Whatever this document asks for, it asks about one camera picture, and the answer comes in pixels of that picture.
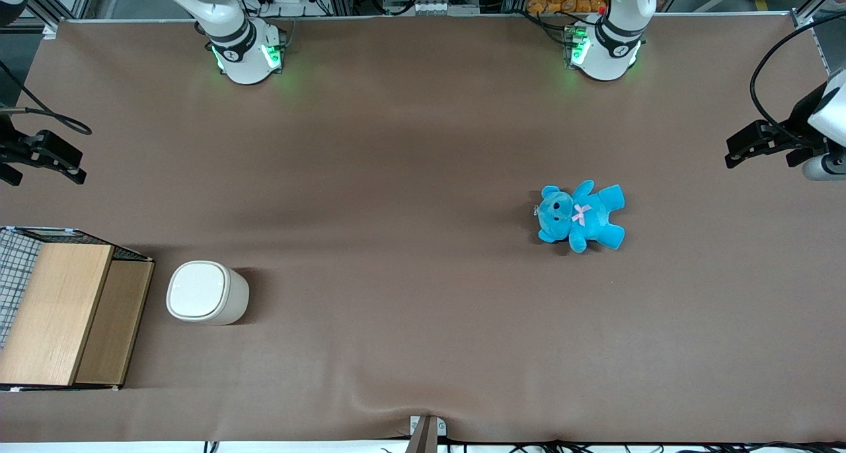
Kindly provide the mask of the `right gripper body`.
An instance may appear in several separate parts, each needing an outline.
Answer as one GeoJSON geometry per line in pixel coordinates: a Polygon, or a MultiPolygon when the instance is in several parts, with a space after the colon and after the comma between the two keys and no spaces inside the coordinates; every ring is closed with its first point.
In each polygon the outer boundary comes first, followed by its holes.
{"type": "Polygon", "coordinates": [[[16,130],[8,114],[1,114],[1,163],[26,163],[25,134],[16,130]]]}

